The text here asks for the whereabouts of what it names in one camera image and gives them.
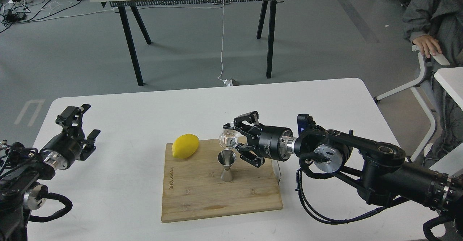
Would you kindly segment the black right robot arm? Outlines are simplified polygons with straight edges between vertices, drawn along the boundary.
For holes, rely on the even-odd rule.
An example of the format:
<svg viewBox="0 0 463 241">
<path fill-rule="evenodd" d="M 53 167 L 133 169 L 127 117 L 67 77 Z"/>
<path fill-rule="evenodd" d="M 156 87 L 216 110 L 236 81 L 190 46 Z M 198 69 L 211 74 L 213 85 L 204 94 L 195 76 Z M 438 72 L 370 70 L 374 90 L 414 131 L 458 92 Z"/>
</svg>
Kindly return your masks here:
<svg viewBox="0 0 463 241">
<path fill-rule="evenodd" d="M 236 117 L 233 123 L 223 126 L 223 133 L 246 137 L 245 144 L 229 140 L 225 148 L 236 149 L 242 160 L 257 168 L 266 159 L 286 161 L 292 155 L 299 159 L 296 172 L 296 191 L 306 213 L 316 221 L 329 225 L 360 221 L 405 203 L 414 201 L 439 213 L 423 224 L 425 238 L 438 241 L 432 229 L 453 222 L 456 232 L 462 235 L 462 179 L 451 177 L 405 160 L 400 147 L 380 141 L 326 130 L 316 124 L 309 114 L 297 116 L 298 137 L 287 127 L 266 126 L 258 120 L 257 111 Z M 304 194 L 302 175 L 313 179 L 332 177 L 356 188 L 367 204 L 377 208 L 352 219 L 336 220 L 318 213 Z"/>
</svg>

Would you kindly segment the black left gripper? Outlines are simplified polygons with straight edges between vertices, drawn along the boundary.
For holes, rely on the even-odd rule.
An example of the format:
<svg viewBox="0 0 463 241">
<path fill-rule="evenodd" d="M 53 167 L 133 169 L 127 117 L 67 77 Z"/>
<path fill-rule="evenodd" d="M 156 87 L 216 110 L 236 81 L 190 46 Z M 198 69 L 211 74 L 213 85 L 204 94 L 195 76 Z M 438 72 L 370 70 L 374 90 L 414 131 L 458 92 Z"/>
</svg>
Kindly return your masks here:
<svg viewBox="0 0 463 241">
<path fill-rule="evenodd" d="M 94 129 L 86 139 L 82 130 L 83 114 L 90 108 L 90 104 L 68 106 L 57 116 L 56 124 L 63 130 L 41 149 L 40 156 L 45 164 L 54 170 L 65 170 L 76 160 L 85 161 L 96 150 L 94 144 L 101 130 Z"/>
</svg>

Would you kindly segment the person's hand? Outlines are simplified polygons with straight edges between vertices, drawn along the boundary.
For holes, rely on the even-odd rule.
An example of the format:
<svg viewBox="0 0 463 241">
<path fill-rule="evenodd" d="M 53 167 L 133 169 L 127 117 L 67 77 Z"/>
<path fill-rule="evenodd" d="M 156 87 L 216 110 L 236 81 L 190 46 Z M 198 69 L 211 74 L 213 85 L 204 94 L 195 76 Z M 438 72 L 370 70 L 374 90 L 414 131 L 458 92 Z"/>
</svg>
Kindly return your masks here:
<svg viewBox="0 0 463 241">
<path fill-rule="evenodd" d="M 439 41 L 433 38 L 431 35 L 421 35 L 412 40 L 412 43 L 418 46 L 420 53 L 426 58 L 436 56 L 442 53 Z"/>
</svg>

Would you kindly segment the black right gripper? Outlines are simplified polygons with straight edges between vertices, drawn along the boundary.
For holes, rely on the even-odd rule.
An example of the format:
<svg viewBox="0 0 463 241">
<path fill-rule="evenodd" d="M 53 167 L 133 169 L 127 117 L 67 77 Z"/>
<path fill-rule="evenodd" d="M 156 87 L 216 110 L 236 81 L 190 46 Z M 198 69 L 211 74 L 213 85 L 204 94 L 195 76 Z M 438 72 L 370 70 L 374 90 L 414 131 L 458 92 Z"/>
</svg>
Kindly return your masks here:
<svg viewBox="0 0 463 241">
<path fill-rule="evenodd" d="M 241 160 L 260 168 L 266 158 L 286 161 L 294 154 L 296 138 L 286 127 L 265 126 L 258 121 L 258 111 L 242 114 L 233 123 L 223 125 L 223 129 L 233 130 L 241 135 L 250 135 L 247 145 L 238 143 L 237 151 Z"/>
</svg>

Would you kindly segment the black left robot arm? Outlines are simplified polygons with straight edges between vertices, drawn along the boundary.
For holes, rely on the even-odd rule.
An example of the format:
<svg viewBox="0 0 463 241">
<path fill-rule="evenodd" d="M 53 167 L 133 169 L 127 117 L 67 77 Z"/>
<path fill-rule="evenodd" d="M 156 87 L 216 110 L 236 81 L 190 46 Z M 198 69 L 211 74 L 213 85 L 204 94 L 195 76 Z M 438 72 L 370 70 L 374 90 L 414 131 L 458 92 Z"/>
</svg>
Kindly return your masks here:
<svg viewBox="0 0 463 241">
<path fill-rule="evenodd" d="M 5 152 L 1 156 L 2 241 L 26 241 L 28 222 L 53 221 L 71 211 L 71 200 L 49 192 L 39 180 L 51 180 L 57 170 L 68 169 L 76 160 L 84 161 L 95 151 L 100 130 L 93 130 L 88 136 L 82 130 L 83 114 L 90 107 L 89 104 L 68 106 L 56 119 L 62 131 L 41 150 L 27 148 L 20 142 L 1 142 L 1 150 Z M 32 216 L 31 212 L 41 208 L 48 199 L 59 201 L 64 208 L 50 216 Z"/>
</svg>

